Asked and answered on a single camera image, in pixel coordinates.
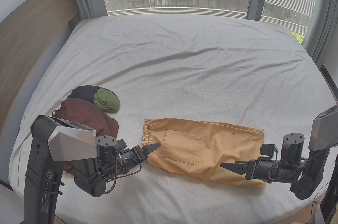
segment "folded clothes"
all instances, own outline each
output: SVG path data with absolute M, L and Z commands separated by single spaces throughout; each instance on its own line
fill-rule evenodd
M 78 86 L 72 90 L 72 93 L 68 95 L 68 98 L 80 98 L 90 103 L 94 103 L 94 95 L 96 94 L 99 86 L 86 85 Z
M 109 117 L 89 101 L 80 98 L 67 98 L 52 115 L 55 118 L 71 120 L 95 129 L 97 136 L 116 138 L 119 130 L 119 124 L 114 118 Z M 65 171 L 74 175 L 74 164 L 68 162 Z
M 245 180 L 220 167 L 222 162 L 258 158 L 264 133 L 238 125 L 182 119 L 146 119 L 141 146 L 159 142 L 161 146 L 148 155 L 151 166 L 223 184 L 253 185 L 264 188 L 265 182 Z
M 108 89 L 99 88 L 94 95 L 94 104 L 104 112 L 116 113 L 120 108 L 117 95 Z

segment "dark blue cloth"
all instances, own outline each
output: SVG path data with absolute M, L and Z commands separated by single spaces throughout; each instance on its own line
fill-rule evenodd
M 81 98 L 88 102 L 94 103 L 94 94 L 96 94 L 99 86 L 86 85 L 78 86 L 72 90 L 72 93 L 68 95 L 68 98 Z

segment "green grass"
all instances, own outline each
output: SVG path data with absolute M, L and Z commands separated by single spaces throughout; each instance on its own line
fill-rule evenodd
M 294 37 L 296 37 L 296 39 L 298 40 L 298 42 L 300 44 L 302 44 L 302 41 L 304 39 L 305 34 L 301 34 L 301 33 L 298 33 L 298 32 L 291 32 L 291 33 L 294 35 Z

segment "wooden bed frame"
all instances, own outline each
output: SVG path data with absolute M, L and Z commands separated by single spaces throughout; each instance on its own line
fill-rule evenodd
M 76 25 L 77 13 L 75 0 L 27 0 L 0 23 L 1 135 L 12 104 L 29 73 L 62 29 L 67 24 Z M 304 223 L 310 219 L 310 213 L 311 205 L 308 205 L 275 224 Z

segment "bed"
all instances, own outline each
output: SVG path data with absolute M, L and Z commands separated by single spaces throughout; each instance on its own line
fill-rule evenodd
M 201 15 L 86 19 L 24 111 L 10 161 L 11 187 L 21 197 L 30 125 L 39 114 L 51 116 L 73 88 L 88 84 L 120 98 L 119 112 L 109 115 L 119 122 L 118 139 L 130 148 L 141 143 L 144 119 L 177 117 L 261 128 L 265 142 L 279 147 L 285 134 L 300 132 L 306 157 L 312 120 L 335 104 L 318 68 L 286 27 Z M 330 180 L 336 154 L 332 149 L 318 190 Z M 273 223 L 314 198 L 298 200 L 289 184 L 223 185 L 146 163 L 99 198 L 77 188 L 69 174 L 62 181 L 56 213 L 70 224 Z

